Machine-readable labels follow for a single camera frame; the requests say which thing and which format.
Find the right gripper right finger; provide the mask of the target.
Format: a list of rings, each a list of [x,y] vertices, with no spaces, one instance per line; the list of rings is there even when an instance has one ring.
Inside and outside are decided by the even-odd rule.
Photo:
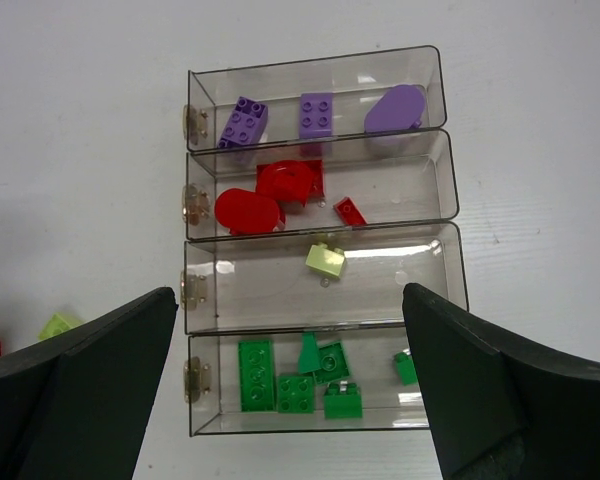
[[[445,479],[600,479],[600,362],[409,283],[402,310]]]

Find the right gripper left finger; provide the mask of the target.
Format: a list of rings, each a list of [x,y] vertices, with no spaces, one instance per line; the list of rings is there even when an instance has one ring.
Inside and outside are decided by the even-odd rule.
[[[0,357],[0,479],[130,479],[178,306],[157,288]]]

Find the lime lego brick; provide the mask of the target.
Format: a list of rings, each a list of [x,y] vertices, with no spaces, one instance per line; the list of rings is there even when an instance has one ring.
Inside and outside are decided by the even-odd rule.
[[[82,324],[83,321],[74,315],[62,312],[54,313],[38,334],[38,340],[47,340]]]

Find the green lego brick carried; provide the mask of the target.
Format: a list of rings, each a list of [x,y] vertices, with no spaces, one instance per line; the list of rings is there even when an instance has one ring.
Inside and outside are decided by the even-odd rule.
[[[362,418],[362,395],[358,384],[330,383],[323,395],[323,407],[328,420]]]

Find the green lego brick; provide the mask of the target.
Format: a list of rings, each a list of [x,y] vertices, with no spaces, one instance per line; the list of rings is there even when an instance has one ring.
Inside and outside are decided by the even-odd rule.
[[[317,385],[345,380],[350,377],[350,369],[341,341],[320,346],[318,355],[319,368],[313,372]]]
[[[240,341],[238,358],[241,410],[274,411],[276,375],[272,342],[269,339]]]
[[[315,408],[315,382],[312,376],[283,374],[277,378],[277,411],[309,414]]]

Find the lime lego brick carried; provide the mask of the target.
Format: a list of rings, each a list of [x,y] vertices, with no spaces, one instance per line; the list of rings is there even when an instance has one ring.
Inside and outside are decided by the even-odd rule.
[[[345,252],[340,248],[330,249],[325,243],[311,246],[305,265],[323,276],[340,279],[346,264]]]

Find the tiny red lego piece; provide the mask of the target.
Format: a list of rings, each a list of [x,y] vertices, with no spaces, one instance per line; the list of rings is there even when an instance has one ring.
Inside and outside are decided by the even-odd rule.
[[[333,209],[345,225],[364,226],[367,224],[364,216],[350,197],[344,197],[335,203]]]

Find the red rounded lego brick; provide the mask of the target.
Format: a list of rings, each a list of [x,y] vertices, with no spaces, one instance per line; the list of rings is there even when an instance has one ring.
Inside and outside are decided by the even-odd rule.
[[[226,190],[217,198],[214,213],[231,235],[268,234],[286,228],[286,216],[279,204],[249,190]]]

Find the red irregular lego piece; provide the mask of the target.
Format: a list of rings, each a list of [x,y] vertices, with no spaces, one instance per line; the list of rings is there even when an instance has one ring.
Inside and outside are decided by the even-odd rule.
[[[324,183],[321,159],[281,160],[256,168],[256,193],[279,203],[305,207],[310,201],[322,201]]]

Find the small purple lego brick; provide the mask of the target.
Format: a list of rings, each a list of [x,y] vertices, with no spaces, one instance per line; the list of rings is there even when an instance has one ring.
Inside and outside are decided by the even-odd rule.
[[[268,123],[268,106],[240,96],[219,137],[219,149],[242,148],[260,142]]]

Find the purple rounded lego brick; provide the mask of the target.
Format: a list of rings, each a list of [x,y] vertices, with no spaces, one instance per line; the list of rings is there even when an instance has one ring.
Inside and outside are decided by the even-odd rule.
[[[326,138],[332,136],[333,94],[303,93],[300,96],[300,139]]]

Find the green lego piece studded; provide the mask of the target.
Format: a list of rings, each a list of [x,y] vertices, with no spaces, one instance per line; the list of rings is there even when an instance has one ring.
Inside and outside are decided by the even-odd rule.
[[[314,332],[302,334],[297,369],[301,375],[313,374],[321,369],[319,346]]]

